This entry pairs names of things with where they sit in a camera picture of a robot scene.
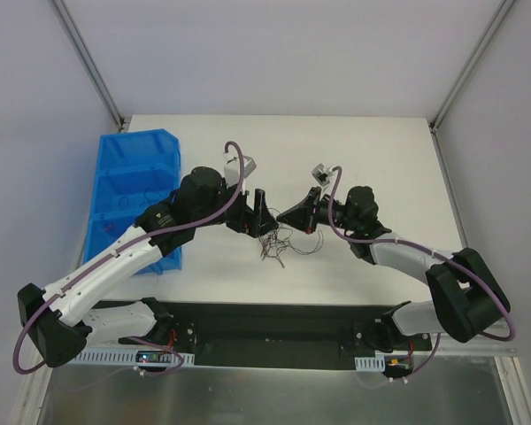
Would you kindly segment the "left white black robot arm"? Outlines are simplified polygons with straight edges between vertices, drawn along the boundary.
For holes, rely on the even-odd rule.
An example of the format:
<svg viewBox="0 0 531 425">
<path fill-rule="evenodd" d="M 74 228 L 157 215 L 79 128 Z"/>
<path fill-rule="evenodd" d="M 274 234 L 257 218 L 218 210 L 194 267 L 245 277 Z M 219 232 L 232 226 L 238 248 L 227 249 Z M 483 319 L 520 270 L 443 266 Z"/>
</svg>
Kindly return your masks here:
<svg viewBox="0 0 531 425">
<path fill-rule="evenodd" d="M 30 337 L 48 367 L 60 367 L 86 347 L 115 340 L 172 346 L 171 314 L 153 297 L 131 305 L 96 308 L 96 304 L 133 274 L 193 240 L 196 229 L 226 225 L 259 238 L 277 229 L 256 189 L 254 205 L 247 191 L 229 184 L 216 170 L 200 166 L 178 189 L 149 206 L 117 240 L 63 279 L 41 289 L 29 283 L 17 295 L 22 336 Z"/>
</svg>

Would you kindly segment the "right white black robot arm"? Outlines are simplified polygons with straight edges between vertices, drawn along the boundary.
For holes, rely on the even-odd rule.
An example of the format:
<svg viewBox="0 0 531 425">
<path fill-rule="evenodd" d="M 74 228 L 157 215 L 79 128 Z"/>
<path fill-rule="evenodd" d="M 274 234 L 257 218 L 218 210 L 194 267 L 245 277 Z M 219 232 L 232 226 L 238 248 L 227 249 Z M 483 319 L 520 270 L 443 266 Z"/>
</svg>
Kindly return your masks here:
<svg viewBox="0 0 531 425">
<path fill-rule="evenodd" d="M 511 318 L 511 305 L 479 252 L 435 251 L 405 240 L 380 223 L 378 211 L 369 187 L 350 189 L 345 203 L 313 187 L 303 201 L 277 217 L 306 234 L 327 225 L 349 243 L 356 258 L 428 286 L 429 301 L 407 301 L 385 312 L 373 326 L 375 339 L 395 350 L 424 333 L 446 333 L 466 343 L 487 335 L 497 321 Z"/>
</svg>

